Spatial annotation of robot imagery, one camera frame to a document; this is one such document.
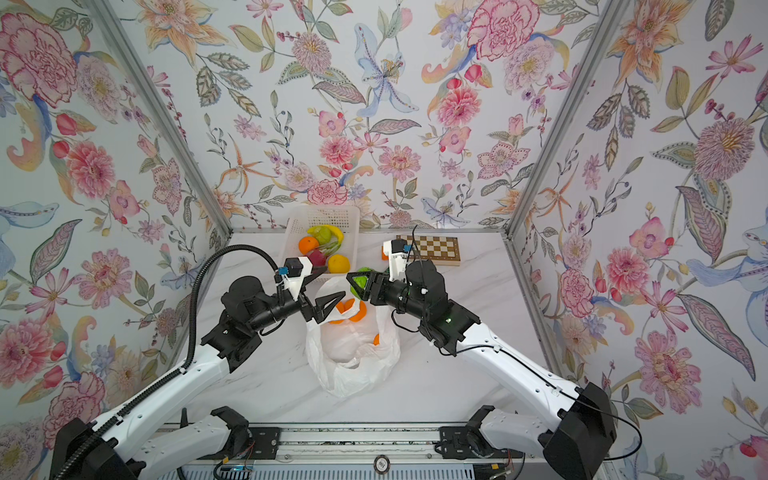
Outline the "green apple fruit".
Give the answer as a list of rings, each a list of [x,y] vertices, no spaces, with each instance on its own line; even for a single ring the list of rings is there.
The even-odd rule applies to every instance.
[[[357,281],[353,280],[353,283],[350,286],[350,291],[352,295],[355,298],[361,299],[360,293],[364,292],[367,288],[368,280],[365,278],[358,279]]]

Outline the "pink dragon fruit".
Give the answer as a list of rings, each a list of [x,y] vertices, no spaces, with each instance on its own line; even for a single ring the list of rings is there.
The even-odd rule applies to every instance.
[[[314,267],[324,267],[327,265],[327,256],[321,249],[313,249],[306,254]]]

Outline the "yellow lemon fruit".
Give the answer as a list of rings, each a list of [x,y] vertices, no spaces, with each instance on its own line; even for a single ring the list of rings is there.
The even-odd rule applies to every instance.
[[[350,270],[350,261],[341,254],[334,254],[327,259],[327,272],[329,274],[346,274]]]

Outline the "white translucent plastic bag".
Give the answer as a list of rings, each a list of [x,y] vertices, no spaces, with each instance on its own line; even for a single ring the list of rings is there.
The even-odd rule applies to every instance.
[[[383,383],[400,359],[400,338],[391,320],[393,309],[373,306],[355,298],[344,277],[326,281],[317,292],[325,296],[344,292],[343,300],[355,299],[347,312],[356,314],[364,302],[367,315],[359,322],[349,319],[341,324],[307,324],[305,351],[310,368],[320,386],[338,398],[367,392]]]

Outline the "green pepper fruit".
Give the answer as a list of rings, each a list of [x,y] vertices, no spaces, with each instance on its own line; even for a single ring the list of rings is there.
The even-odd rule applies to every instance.
[[[328,244],[334,238],[332,231],[326,226],[312,227],[310,234],[319,241],[320,245]]]

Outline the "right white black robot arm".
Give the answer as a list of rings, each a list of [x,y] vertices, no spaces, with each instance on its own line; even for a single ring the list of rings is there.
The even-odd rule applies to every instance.
[[[519,415],[480,407],[462,429],[460,446],[468,454],[532,454],[564,479],[591,479],[607,460],[617,433],[606,393],[593,383],[580,387],[565,380],[508,345],[449,297],[432,262],[413,262],[401,275],[358,271],[346,279],[371,305],[418,319],[417,331],[426,340],[451,357],[474,363],[528,409]]]

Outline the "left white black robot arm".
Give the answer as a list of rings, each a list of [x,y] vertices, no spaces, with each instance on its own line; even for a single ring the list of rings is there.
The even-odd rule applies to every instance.
[[[119,407],[86,423],[74,419],[57,434],[54,479],[149,479],[207,455],[236,457],[254,444],[249,421],[222,406],[201,421],[161,437],[156,431],[210,385],[233,373],[262,344],[267,327],[299,314],[321,323],[335,312],[342,291],[310,300],[316,274],[282,278],[272,295],[255,276],[235,280],[222,295],[216,326],[193,357]]]

